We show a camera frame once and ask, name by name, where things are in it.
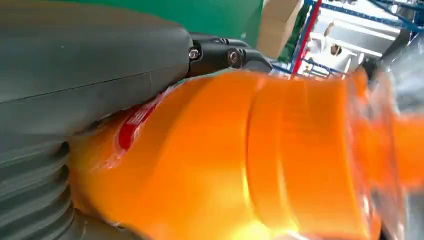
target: green wall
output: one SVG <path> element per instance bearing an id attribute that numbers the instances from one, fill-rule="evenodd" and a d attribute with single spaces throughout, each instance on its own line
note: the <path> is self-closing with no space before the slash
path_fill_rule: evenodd
<path id="1" fill-rule="evenodd" d="M 240 39 L 256 46 L 263 0 L 63 0 L 96 3 L 150 13 L 191 32 Z"/>

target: gray plastic housing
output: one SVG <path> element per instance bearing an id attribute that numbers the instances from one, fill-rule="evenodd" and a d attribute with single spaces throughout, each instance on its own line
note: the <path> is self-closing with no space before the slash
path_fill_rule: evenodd
<path id="1" fill-rule="evenodd" d="M 71 135 L 183 78 L 180 25 L 112 7 L 0 2 L 0 131 Z"/>

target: orange plastic bottle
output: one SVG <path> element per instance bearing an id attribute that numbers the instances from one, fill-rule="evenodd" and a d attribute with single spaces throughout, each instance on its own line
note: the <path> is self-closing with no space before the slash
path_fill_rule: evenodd
<path id="1" fill-rule="evenodd" d="M 173 87 L 72 141 L 75 205 L 154 240 L 377 239 L 347 83 L 236 71 Z"/>

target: metal rack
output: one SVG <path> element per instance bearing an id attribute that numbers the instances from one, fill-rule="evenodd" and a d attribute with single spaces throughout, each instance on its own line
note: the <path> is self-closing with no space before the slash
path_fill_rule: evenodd
<path id="1" fill-rule="evenodd" d="M 299 41 L 297 42 L 297 46 L 296 46 L 296 49 L 295 49 L 294 54 L 293 54 L 292 62 L 289 65 L 288 69 L 282 70 L 281 67 L 274 65 L 275 69 L 278 70 L 278 71 L 284 72 L 286 74 L 290 74 L 290 75 L 294 76 L 294 75 L 298 75 L 298 71 L 299 71 L 299 68 L 300 68 L 302 62 L 306 62 L 306 63 L 311 64 L 312 68 L 314 66 L 317 66 L 317 67 L 320 67 L 320 68 L 327 70 L 329 72 L 329 74 L 326 77 L 328 77 L 330 75 L 334 75 L 334 74 L 342 74 L 342 75 L 345 74 L 344 72 L 340 72 L 340 71 L 337 71 L 335 69 L 326 67 L 326 66 L 319 64 L 317 62 L 303 59 L 306 44 L 307 44 L 307 41 L 308 41 L 308 38 L 309 38 L 309 34 L 311 33 L 311 30 L 314 26 L 315 21 L 317 20 L 318 12 L 319 12 L 320 8 L 329 9 L 329 10 L 332 10 L 332 11 L 352 15 L 352 16 L 359 17 L 359 18 L 366 19 L 366 20 L 371 20 L 371 21 L 382 23 L 382 24 L 389 25 L 389 26 L 392 26 L 392 27 L 408 29 L 408 30 L 411 31 L 411 39 L 417 33 L 424 32 L 424 26 L 422 26 L 423 25 L 422 23 L 424 23 L 424 1 L 420 0 L 416 4 L 398 2 L 398 1 L 395 1 L 395 0 L 368 0 L 368 1 L 372 4 L 374 4 L 376 7 L 384 10 L 385 12 L 397 17 L 397 20 L 371 16 L 371 15 L 364 14 L 364 13 L 361 13 L 361 12 L 357 12 L 357 11 L 347 9 L 347 8 L 344 8 L 344 7 L 341 7 L 341 6 L 335 6 L 335 5 L 331 5 L 331 4 L 328 4 L 328 3 L 324 3 L 324 2 L 322 2 L 322 0 L 304 0 L 304 4 L 311 6 L 311 9 L 310 9 L 309 14 L 306 18 L 306 22 L 305 22 L 305 25 L 303 27 L 303 31 L 300 35 Z M 391 9 L 389 9 L 387 7 L 387 5 L 391 5 L 391 6 L 397 5 L 398 7 L 406 8 L 406 9 L 415 11 L 414 20 L 410 21 L 400 14 L 393 13 L 391 11 Z"/>

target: clear plastic film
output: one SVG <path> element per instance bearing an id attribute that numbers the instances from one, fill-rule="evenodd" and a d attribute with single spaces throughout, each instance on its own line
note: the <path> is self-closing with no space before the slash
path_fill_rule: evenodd
<path id="1" fill-rule="evenodd" d="M 422 239 L 424 166 L 424 36 L 383 59 L 371 88 L 367 118 L 377 141 L 372 200 L 383 226 L 396 240 Z"/>

